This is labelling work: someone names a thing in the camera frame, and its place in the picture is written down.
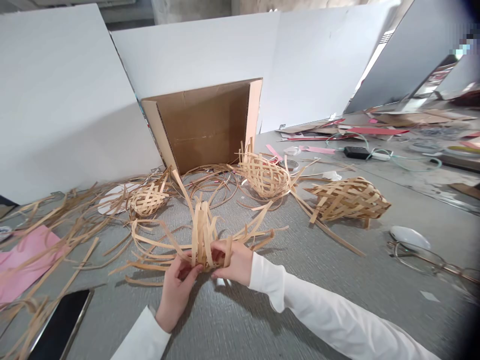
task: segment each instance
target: woven strip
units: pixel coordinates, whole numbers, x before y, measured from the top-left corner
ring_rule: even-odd
[[[378,219],[392,205],[363,177],[313,185],[305,190],[317,196],[315,212],[321,215],[321,221],[342,217]]]

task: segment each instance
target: left hand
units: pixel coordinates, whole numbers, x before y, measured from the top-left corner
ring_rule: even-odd
[[[192,255],[191,251],[184,253],[188,256]],[[200,264],[192,268],[189,262],[177,255],[165,272],[160,306],[155,320],[166,333],[171,333],[179,322],[189,301],[190,291],[203,269],[203,265]]]

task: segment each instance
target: eyeglasses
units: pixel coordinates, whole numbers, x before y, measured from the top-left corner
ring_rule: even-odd
[[[436,253],[408,242],[389,241],[387,245],[393,249],[391,258],[396,258],[402,264],[425,275],[436,275],[444,271],[457,276],[463,289],[480,299],[480,270],[450,264]]]

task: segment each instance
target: white long sleeve shirt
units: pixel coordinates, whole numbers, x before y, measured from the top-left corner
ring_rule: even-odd
[[[275,311],[291,309],[315,335],[352,360],[440,360],[398,326],[300,280],[257,253],[249,288],[267,294]],[[159,360],[169,339],[155,312],[146,307],[111,360]]]

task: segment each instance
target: woven basket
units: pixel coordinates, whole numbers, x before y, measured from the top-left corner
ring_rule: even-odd
[[[243,154],[237,172],[264,199],[278,198],[290,190],[290,173],[262,157],[262,154]]]
[[[321,215],[321,221],[342,217],[378,219],[392,205],[363,177],[313,186],[305,190],[318,197],[315,213]]]
[[[168,194],[159,190],[159,186],[154,182],[147,188],[141,188],[135,193],[129,206],[141,217],[147,217],[155,213],[168,200]]]

